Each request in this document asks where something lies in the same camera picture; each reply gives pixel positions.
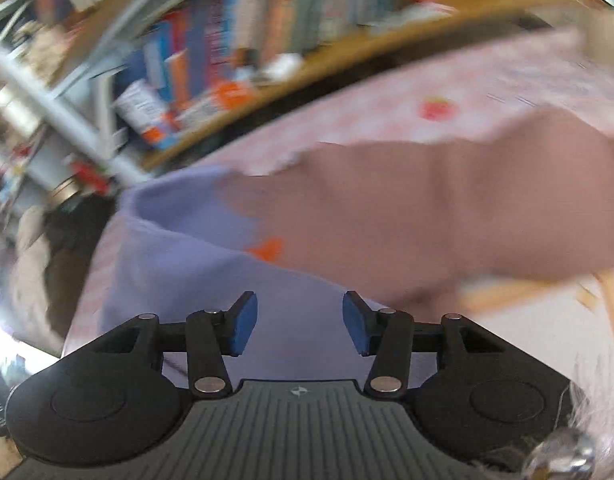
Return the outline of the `white shelf frame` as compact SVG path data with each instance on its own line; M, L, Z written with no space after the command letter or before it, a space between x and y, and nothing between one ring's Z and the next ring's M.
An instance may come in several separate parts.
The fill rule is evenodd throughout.
M0 21L22 8L25 0L0 0ZM150 179L134 157L110 158L98 147L98 128L79 107L90 102L86 82L95 73L116 67L120 52L150 22L183 0L103 0L84 20L54 79L45 84L14 60L0 39L0 77L63 138L94 162L112 170L121 183Z

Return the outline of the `row of leaning books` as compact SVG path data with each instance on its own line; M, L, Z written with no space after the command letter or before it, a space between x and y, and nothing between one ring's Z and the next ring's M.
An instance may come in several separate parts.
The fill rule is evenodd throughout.
M173 116L286 53L305 54L369 26L396 0L182 0L136 38L115 84L156 93Z

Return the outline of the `tall white orange box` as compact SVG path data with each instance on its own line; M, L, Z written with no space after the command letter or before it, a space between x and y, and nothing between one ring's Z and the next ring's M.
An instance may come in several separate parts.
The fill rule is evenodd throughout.
M178 127L167 103L144 80L133 81L115 100L118 115L156 150L167 150L177 142Z

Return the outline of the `orange white medicine box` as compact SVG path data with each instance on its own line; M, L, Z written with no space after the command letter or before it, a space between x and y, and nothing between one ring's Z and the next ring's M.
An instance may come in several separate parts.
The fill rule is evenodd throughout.
M232 112L248 103L255 88L245 80L222 81L196 96L176 117L181 130L200 128L219 115Z

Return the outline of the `white charger block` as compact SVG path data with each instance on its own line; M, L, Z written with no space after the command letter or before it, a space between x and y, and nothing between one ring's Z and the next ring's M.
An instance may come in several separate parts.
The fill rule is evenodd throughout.
M303 64L300 54L281 53L261 69L260 76L267 84L279 84L291 79Z

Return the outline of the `purple and pink sweater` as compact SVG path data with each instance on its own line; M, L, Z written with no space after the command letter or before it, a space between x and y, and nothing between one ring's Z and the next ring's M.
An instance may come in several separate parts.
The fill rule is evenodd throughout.
M347 290L433 320L466 278L614 268L614 136L544 108L488 142L324 144L267 176L167 174L124 193L118 220L104 330L250 291L258 318L233 380L361 379Z

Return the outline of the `pink checkered table mat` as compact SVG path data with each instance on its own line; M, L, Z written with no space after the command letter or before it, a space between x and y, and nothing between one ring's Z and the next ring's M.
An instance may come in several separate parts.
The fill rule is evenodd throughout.
M286 271L275 243L256 245L254 225L217 200L231 171L265 176L324 144L487 142L547 105L614 136L614 76L589 63L576 29L519 32L388 70L317 99L159 178L145 201L161 223L120 212L106 226L65 351L74 352L143 311L178 322L203 301L256 292L258 321L234 378L355 379L359 356L343 323L343 288ZM580 382L588 400L574 414L614 464L614 271L536 288L516 297L511 278L471 276L462 288L478 322Z

